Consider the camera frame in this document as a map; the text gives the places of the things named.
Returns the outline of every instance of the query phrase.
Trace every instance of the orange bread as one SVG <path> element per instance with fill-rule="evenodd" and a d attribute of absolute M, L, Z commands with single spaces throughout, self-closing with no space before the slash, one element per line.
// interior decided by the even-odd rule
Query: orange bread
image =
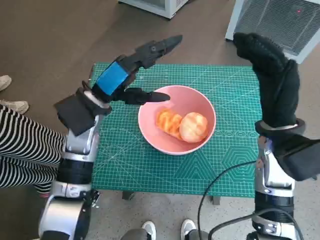
<path fill-rule="evenodd" d="M 156 126 L 165 133 L 182 140 L 179 132 L 179 126 L 182 117 L 168 108 L 163 109 L 156 115 Z"/>
<path fill-rule="evenodd" d="M 197 112 L 188 113 L 181 121 L 179 132 L 188 143 L 198 143 L 208 135 L 208 120 Z"/>

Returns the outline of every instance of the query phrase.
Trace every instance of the striped pants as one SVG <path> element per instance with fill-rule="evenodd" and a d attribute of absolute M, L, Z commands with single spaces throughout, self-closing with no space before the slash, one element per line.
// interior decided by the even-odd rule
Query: striped pants
<path fill-rule="evenodd" d="M 50 192 L 64 136 L 0 105 L 0 188 L 33 185 Z"/>

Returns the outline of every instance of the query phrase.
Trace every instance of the robotic hand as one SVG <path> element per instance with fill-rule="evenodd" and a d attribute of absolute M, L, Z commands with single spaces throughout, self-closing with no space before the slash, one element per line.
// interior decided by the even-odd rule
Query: robotic hand
<path fill-rule="evenodd" d="M 238 56 L 252 63 L 260 85 L 255 212 L 278 208 L 293 217 L 295 180 L 320 173 L 320 140 L 301 136 L 305 122 L 295 116 L 300 87 L 297 63 L 271 40 L 254 33 L 235 33 L 233 42 Z M 300 239 L 292 221 L 281 212 L 255 216 L 252 226 L 256 232 L 248 234 L 247 240 Z"/>
<path fill-rule="evenodd" d="M 41 240 L 85 239 L 91 206 L 99 197 L 99 192 L 92 189 L 92 173 L 99 144 L 99 126 L 112 110 L 109 103 L 124 101 L 143 105 L 169 100 L 164 93 L 127 87 L 135 80 L 139 68 L 150 68 L 181 41 L 181 35 L 151 41 L 136 48 L 130 56 L 121 55 L 98 77 L 92 89 L 82 82 L 83 87 L 76 94 L 55 104 L 59 119 L 69 131 L 57 177 L 41 216 Z"/>

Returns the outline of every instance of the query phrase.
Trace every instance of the table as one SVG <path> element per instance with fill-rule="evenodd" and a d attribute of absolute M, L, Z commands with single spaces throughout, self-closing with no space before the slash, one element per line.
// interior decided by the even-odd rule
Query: table
<path fill-rule="evenodd" d="M 91 84 L 108 65 L 95 64 Z M 131 87 L 150 92 L 167 85 L 189 86 L 207 96 L 217 119 L 212 138 L 187 155 L 163 154 L 140 133 L 139 107 L 113 102 L 113 111 L 100 130 L 94 188 L 123 191 L 125 199 L 130 199 L 133 192 L 202 195 L 223 170 L 257 158 L 254 123 L 261 119 L 261 108 L 259 83 L 251 67 L 157 64 L 141 69 Z M 209 195 L 253 197 L 254 166 L 228 172 Z"/>

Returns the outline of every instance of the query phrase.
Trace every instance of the gray floor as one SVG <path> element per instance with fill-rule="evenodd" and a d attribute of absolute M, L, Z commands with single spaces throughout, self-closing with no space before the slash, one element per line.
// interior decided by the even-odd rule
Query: gray floor
<path fill-rule="evenodd" d="M 183 34 L 184 39 L 162 63 L 248 65 L 224 41 L 233 0 L 198 0 L 168 21 L 115 0 L 2 0 L 0 2 L 0 75 L 13 78 L 0 93 L 6 100 L 27 100 L 27 115 L 64 132 L 53 104 L 75 92 L 88 78 L 91 65 L 112 61 L 147 40 Z M 301 90 L 297 114 L 307 122 L 306 135 L 320 136 L 320 45 L 300 66 Z M 121 194 L 102 191 L 100 208 L 93 210 L 87 239 L 119 239 L 146 220 L 157 226 L 157 239 L 179 239 L 185 218 L 196 220 L 199 196 L 139 193 L 130 202 Z M 320 181 L 297 184 L 296 219 L 306 239 L 319 239 Z M 44 201 L 30 187 L 0 190 L 0 239 L 37 236 Z M 246 198 L 224 198 L 221 206 L 205 202 L 202 226 L 209 230 L 222 221 L 253 211 Z M 252 230 L 247 221 L 221 230 L 217 239 L 242 240 Z"/>

